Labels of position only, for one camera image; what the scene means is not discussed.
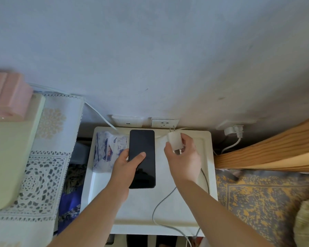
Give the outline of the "white charger adapter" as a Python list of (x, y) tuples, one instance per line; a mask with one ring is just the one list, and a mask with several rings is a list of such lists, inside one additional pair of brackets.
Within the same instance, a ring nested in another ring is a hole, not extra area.
[(172, 151), (180, 155), (181, 150), (184, 148), (181, 132), (180, 131), (172, 131), (167, 134), (168, 142), (171, 145)]

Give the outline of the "white wall socket plate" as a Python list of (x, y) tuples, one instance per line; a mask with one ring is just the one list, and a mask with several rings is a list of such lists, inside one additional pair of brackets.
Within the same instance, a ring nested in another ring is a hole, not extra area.
[(224, 120), (222, 123), (220, 123), (219, 125), (217, 125), (215, 127), (216, 130), (225, 130), (229, 127), (233, 127), (235, 125), (247, 125), (247, 124), (254, 124), (256, 123), (256, 120), (251, 120), (251, 119), (247, 119), (247, 120)]

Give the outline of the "person's left forearm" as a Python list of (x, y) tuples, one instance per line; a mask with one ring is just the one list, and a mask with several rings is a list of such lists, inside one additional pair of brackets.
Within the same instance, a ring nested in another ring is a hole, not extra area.
[(47, 247), (104, 247), (131, 180), (112, 179)]

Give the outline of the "cream knitted cushion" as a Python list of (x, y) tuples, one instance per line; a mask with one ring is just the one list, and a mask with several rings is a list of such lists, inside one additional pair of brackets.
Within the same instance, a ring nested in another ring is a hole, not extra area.
[(309, 200), (301, 203), (293, 228), (297, 247), (309, 247)]

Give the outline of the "wooden bed frame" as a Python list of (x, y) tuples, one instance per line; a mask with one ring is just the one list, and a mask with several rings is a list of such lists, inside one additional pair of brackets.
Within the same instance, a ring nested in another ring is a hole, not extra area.
[(215, 156), (214, 166), (309, 173), (309, 119), (254, 145)]

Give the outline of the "white lace tablecloth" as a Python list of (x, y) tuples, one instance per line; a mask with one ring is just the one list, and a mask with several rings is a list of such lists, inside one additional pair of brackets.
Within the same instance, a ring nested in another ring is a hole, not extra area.
[(45, 97), (17, 198), (0, 209), (0, 247), (46, 247), (81, 123), (85, 98), (55, 92)]

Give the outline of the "black smartphone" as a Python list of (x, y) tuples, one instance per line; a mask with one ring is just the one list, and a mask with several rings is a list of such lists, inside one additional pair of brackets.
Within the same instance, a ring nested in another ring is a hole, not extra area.
[(129, 160), (141, 152), (146, 157), (138, 165), (130, 189), (149, 189), (156, 185), (155, 132), (153, 130), (131, 130), (129, 134)]

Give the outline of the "pale green plastic box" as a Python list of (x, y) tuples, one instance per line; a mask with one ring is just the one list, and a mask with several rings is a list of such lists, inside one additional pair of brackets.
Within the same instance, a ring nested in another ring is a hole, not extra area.
[(24, 121), (0, 122), (0, 209), (18, 197), (44, 104), (45, 96), (34, 94)]

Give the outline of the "blue patterned cloth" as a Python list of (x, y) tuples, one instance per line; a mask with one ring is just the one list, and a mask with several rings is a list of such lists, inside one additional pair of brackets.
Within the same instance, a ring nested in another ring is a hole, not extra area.
[(58, 208), (57, 234), (60, 234), (80, 213), (86, 170), (86, 164), (68, 166)]

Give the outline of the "pink foam block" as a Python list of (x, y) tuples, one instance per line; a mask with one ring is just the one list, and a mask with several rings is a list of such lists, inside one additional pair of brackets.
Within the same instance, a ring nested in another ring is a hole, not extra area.
[(32, 95), (23, 74), (0, 72), (0, 121), (23, 121)]

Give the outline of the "white small table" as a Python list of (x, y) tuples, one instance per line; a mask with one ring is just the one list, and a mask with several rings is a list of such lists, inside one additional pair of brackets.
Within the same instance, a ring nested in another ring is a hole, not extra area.
[[(173, 191), (175, 184), (164, 154), (169, 130), (153, 130), (156, 146), (156, 186), (150, 189), (130, 190), (128, 199), (117, 213), (111, 233), (182, 236), (174, 229), (160, 226), (165, 225), (179, 229), (186, 236), (195, 236), (199, 226), (178, 190), (155, 209), (160, 201)], [(197, 130), (181, 132), (193, 138), (201, 155), (202, 170), (205, 174), (199, 174), (197, 184), (218, 200), (211, 133)], [(152, 220), (154, 210), (155, 223)]]

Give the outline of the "person's right forearm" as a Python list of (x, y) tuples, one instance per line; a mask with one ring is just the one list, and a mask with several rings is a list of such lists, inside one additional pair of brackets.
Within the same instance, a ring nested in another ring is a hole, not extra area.
[(194, 181), (174, 178), (174, 182), (211, 247), (274, 247)]

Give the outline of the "person's left hand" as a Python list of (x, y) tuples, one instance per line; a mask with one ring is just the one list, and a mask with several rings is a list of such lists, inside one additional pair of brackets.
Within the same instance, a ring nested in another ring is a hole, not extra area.
[(128, 196), (129, 187), (134, 179), (137, 168), (133, 168), (129, 160), (129, 149), (125, 149), (116, 159), (109, 186), (113, 187), (115, 191)]

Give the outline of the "grey yellow patterned bedsheet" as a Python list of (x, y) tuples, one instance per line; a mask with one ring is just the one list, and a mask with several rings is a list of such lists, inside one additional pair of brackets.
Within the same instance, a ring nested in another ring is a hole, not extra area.
[(276, 247), (296, 247), (294, 223), (309, 200), (309, 174), (215, 170), (218, 200)]

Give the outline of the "white wall switch plate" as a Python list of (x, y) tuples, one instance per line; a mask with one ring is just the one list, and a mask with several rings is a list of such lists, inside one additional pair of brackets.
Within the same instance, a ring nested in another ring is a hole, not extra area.
[(143, 126), (141, 117), (111, 115), (111, 118), (117, 127), (141, 128)]

